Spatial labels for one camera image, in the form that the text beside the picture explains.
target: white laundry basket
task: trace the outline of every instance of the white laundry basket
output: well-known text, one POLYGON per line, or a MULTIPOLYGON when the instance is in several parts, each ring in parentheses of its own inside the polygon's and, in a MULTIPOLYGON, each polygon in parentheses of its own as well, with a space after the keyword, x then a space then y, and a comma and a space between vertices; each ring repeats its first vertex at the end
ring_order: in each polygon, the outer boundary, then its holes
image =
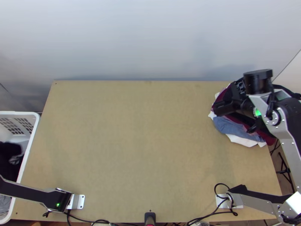
MULTIPOLYGON (((35 112, 0 111, 0 141, 17 143, 24 153, 17 183, 21 182, 39 120, 35 112)), ((0 224, 10 220, 14 204, 15 198, 12 198, 8 213, 0 215, 0 224)))

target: black cable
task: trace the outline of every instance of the black cable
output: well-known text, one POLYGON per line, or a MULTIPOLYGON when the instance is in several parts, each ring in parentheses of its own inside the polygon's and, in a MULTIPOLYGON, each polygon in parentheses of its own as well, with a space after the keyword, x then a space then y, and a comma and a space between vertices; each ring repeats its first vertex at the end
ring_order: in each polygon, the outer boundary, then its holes
POLYGON ((128 224, 128 225, 138 226, 138 225, 132 224, 132 223, 122 223, 122 224, 128 224))
POLYGON ((221 196, 219 196, 219 195, 216 193, 216 188, 217 188, 219 185, 226 186, 226 187, 228 188, 228 190, 230 189, 230 188, 228 187, 228 185, 225 185, 224 183, 217 183, 217 184, 214 186, 214 193, 215 193, 215 195, 216 195, 217 197, 219 197, 220 199, 228 199, 227 197, 221 197, 221 196))
POLYGON ((101 223, 101 224, 109 224, 109 223, 110 223, 109 221, 103 220, 103 219, 98 219, 98 220, 96 220, 96 221, 83 220, 83 219, 80 219, 80 218, 78 218, 78 217, 76 217, 76 216, 71 215, 71 214, 70 214, 70 211, 71 211, 71 210, 69 209, 67 213, 64 212, 64 214, 67 215, 67 223, 69 224, 69 226, 71 225, 71 224, 70 224, 70 221, 69 221, 69 217, 72 217, 72 218, 74 218, 74 219, 76 219, 76 220, 79 220, 79 221, 82 221, 82 222, 92 223, 92 225, 94 225, 94 224, 96 224, 96 223, 101 223))
POLYGON ((71 210, 68 209, 68 212, 67 212, 67 223, 68 223, 69 226, 71 226, 70 221, 69 221, 70 211, 71 211, 71 210))
POLYGON ((195 223, 197 223, 197 222, 199 222, 199 221, 201 221, 201 220, 203 220, 203 219, 205 219, 205 218, 207 218, 207 217, 210 217, 210 216, 213 216, 213 215, 217 215, 217 214, 229 214, 229 213, 232 213, 234 216, 238 216, 238 213, 237 213, 237 212, 234 212, 234 211, 232 210, 232 208, 234 207, 234 200, 233 200, 232 196, 231 196, 229 193, 226 193, 226 194, 227 194, 228 196, 231 197, 231 208, 230 208, 230 211, 223 211, 223 212, 217 212, 217 213, 216 213, 216 211, 220 208, 220 206, 221 206, 225 201, 230 200, 228 197, 221 197, 221 196, 219 196, 219 195, 217 194, 216 188, 217 188, 217 186, 219 186, 219 185, 226 186, 226 187, 228 188, 228 190, 229 190, 230 188, 229 188, 226 184, 224 184, 224 183, 218 183, 218 184, 216 184, 216 185, 214 186, 214 193, 215 193, 215 195, 216 195, 217 197, 223 199, 223 201, 221 201, 221 202, 218 204, 218 206, 216 207, 216 209, 215 209, 212 213, 210 213, 210 214, 208 214, 208 215, 206 215, 206 216, 204 216, 204 217, 198 217, 198 218, 195 218, 195 219, 192 219, 192 220, 188 221, 187 224, 186 224, 187 226, 193 225, 193 224, 195 224, 195 223))
POLYGON ((275 107, 276 100, 275 100, 274 87, 273 87, 272 81, 270 79, 268 79, 268 86, 271 89, 271 94, 270 94, 269 99, 268 99, 269 104, 268 104, 268 109, 266 110, 266 116, 270 120, 272 120, 273 119, 273 110, 274 110, 274 107, 275 107))

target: power cord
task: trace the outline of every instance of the power cord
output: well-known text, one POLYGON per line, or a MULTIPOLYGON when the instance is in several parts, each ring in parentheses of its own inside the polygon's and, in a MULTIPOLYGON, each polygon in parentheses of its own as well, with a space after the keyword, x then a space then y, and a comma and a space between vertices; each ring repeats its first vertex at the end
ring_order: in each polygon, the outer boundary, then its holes
MULTIPOLYGON (((190 220, 190 221, 187 222, 186 226, 191 226, 192 224, 195 224, 195 223, 197 223, 197 222, 199 222, 199 221, 201 221, 201 220, 203 220, 203 219, 205 219, 205 218, 207 218, 207 217, 210 217, 210 216, 213 216, 213 215, 217 215, 217 214, 227 214, 227 213, 232 213, 234 216, 238 216, 238 213, 236 213, 236 212, 234 212, 234 211, 232 210, 232 208, 234 207, 234 200, 233 200, 232 196, 231 196, 229 193, 226 193, 226 194, 227 194, 228 196, 231 197, 231 208, 230 208, 230 211, 223 211, 223 212, 217 212, 217 213, 216 213, 216 211, 219 209, 219 207, 220 207, 225 201, 230 200, 228 197, 221 197, 221 196, 219 196, 219 195, 217 194, 216 188, 217 188, 217 186, 219 186, 219 185, 226 186, 226 187, 228 188, 228 190, 229 190, 230 188, 229 188, 227 185, 225 185, 224 183, 218 183, 218 184, 216 184, 216 185, 214 186, 214 193, 215 193, 215 195, 216 195, 217 197, 223 199, 223 201, 221 201, 221 203, 218 204, 217 208, 216 208, 212 213, 210 213, 210 214, 208 214, 208 215, 206 215, 206 216, 203 216, 203 217, 198 217, 198 218, 192 219, 192 220, 190 220)), ((103 219, 98 219, 98 220, 96 220, 96 221, 83 220, 83 219, 80 219, 80 218, 78 218, 78 217, 76 217, 76 216, 71 215, 71 214, 70 214, 70 211, 71 211, 71 210, 69 209, 67 212, 64 212, 64 214, 67 216, 67 223, 68 223, 68 226, 72 226, 72 225, 71 225, 71 222, 70 222, 70 220, 69 220, 70 217, 71 217, 71 218, 74 218, 74 219, 76 219, 76 220, 82 221, 82 222, 92 223, 91 226, 93 226, 93 225, 96 224, 96 223, 110 224, 109 221, 103 220, 103 219)), ((48 215, 49 215, 50 213, 51 213, 51 211, 48 211, 48 212, 44 213, 43 216, 44 216, 44 217, 48 217, 48 215)), ((132 224, 132 223, 123 223, 123 224, 132 225, 132 226, 138 226, 138 225, 132 224)), ((173 225, 174 225, 174 226, 181 226, 180 223, 178 223, 178 224, 177 224, 177 223, 173 223, 173 225)))
POLYGON ((271 89, 271 94, 269 96, 269 99, 268 99, 268 102, 269 102, 269 105, 268 105, 268 109, 266 111, 266 116, 272 120, 273 119, 273 110, 275 108, 275 103, 276 103, 276 100, 275 100, 275 92, 274 92, 274 87, 272 85, 272 81, 270 79, 268 79, 268 86, 270 87, 271 89))
POLYGON ((199 222, 199 221, 201 221, 201 220, 203 220, 203 219, 205 219, 205 218, 207 218, 207 217, 210 217, 210 216, 213 216, 213 215, 217 215, 217 214, 230 214, 230 213, 231 213, 231 214, 233 214, 234 216, 238 216, 238 213, 237 213, 237 212, 234 212, 233 209, 232 209, 233 207, 235 207, 235 206, 234 206, 234 200, 233 200, 232 196, 231 196, 229 193, 226 193, 226 194, 227 194, 228 196, 231 197, 231 208, 230 208, 230 211, 223 211, 223 212, 217 212, 217 213, 216 213, 216 211, 219 209, 219 207, 220 207, 225 201, 229 201, 229 200, 230 200, 228 197, 221 197, 221 196, 219 196, 219 195, 217 194, 216 188, 217 188, 217 186, 219 186, 219 185, 226 186, 226 187, 228 188, 228 190, 229 190, 230 188, 229 188, 227 185, 225 185, 224 183, 218 183, 218 184, 216 184, 216 185, 214 186, 214 193, 215 193, 215 195, 216 195, 217 197, 223 199, 223 201, 221 201, 221 203, 218 204, 217 208, 216 208, 212 213, 210 213, 210 214, 208 214, 208 215, 206 215, 206 216, 198 217, 198 218, 195 218, 195 219, 192 219, 192 220, 188 221, 187 224, 186 224, 187 226, 191 226, 191 225, 193 225, 193 224, 195 224, 195 223, 197 223, 197 222, 199 222))
POLYGON ((138 225, 136 225, 136 224, 132 224, 132 223, 122 223, 122 224, 127 224, 127 225, 138 226, 138 225))

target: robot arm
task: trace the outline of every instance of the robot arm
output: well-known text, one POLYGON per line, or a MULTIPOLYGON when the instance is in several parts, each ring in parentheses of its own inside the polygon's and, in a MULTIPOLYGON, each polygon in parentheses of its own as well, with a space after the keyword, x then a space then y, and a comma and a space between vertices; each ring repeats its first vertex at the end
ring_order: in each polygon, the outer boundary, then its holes
POLYGON ((226 206, 230 207, 233 201, 234 206, 249 206, 274 214, 279 222, 286 225, 297 225, 301 223, 301 102, 283 89, 274 90, 271 77, 272 70, 245 73, 246 99, 240 101, 233 93, 231 103, 217 103, 213 108, 218 116, 238 111, 245 115, 252 113, 256 121, 261 122, 259 124, 266 126, 281 143, 297 192, 276 196, 249 191, 246 186, 239 185, 223 196, 229 198, 226 206))

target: gray cloth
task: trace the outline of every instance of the gray cloth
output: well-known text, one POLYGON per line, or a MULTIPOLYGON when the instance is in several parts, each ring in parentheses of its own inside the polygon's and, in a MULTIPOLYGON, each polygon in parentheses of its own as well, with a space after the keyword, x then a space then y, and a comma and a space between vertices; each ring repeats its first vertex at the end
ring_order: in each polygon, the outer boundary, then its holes
POLYGON ((265 142, 258 134, 249 134, 246 132, 242 124, 232 122, 224 117, 217 116, 213 118, 215 128, 221 133, 236 135, 241 138, 254 140, 257 142, 265 142))
POLYGON ((7 212, 11 204, 11 197, 0 195, 0 213, 7 212))

